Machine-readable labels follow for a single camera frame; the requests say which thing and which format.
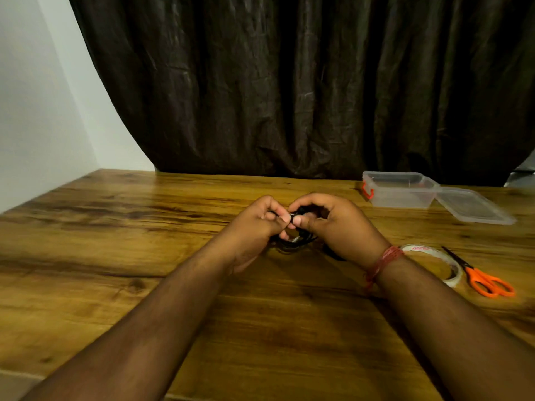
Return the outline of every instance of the red thread bracelet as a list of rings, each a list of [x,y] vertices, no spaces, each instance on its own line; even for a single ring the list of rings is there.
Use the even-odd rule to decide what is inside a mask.
[[[397,246],[391,246],[390,248],[386,249],[383,255],[380,257],[380,259],[375,262],[375,264],[368,269],[368,271],[365,274],[366,277],[366,287],[365,291],[370,291],[371,287],[373,286],[373,283],[375,283],[375,279],[381,273],[381,271],[393,260],[397,259],[399,256],[403,256],[404,252]]]

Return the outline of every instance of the curtain fold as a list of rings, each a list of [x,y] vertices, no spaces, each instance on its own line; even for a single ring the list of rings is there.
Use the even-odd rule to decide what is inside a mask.
[[[163,171],[503,185],[535,148],[535,0],[70,3]]]

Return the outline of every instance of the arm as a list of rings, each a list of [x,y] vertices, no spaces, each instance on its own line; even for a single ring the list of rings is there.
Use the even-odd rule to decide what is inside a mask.
[[[366,270],[391,244],[352,202],[309,194],[289,211],[315,204],[316,213],[294,218],[338,255]],[[402,256],[377,284],[457,400],[531,399],[535,350],[466,301],[432,273]]]
[[[252,263],[271,235],[287,238],[289,222],[278,202],[259,198],[23,400],[161,400],[226,277]]]

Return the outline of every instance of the container lid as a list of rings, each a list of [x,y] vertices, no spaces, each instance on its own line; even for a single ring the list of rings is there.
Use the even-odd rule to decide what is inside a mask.
[[[437,200],[459,221],[512,225],[516,219],[478,192],[442,187]]]

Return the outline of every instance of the wood grain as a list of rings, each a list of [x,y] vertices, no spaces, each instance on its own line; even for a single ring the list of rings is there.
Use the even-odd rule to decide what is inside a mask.
[[[535,345],[535,195],[474,189],[518,222],[467,224],[437,202],[373,208],[350,181],[99,170],[0,216],[0,368],[49,374],[254,199],[271,194],[287,205],[310,191],[351,199],[395,244],[445,245],[512,283],[515,298],[484,298],[465,282],[458,291]],[[361,273],[320,249],[270,249],[233,278],[170,393],[440,399],[440,381],[386,302],[365,297]]]

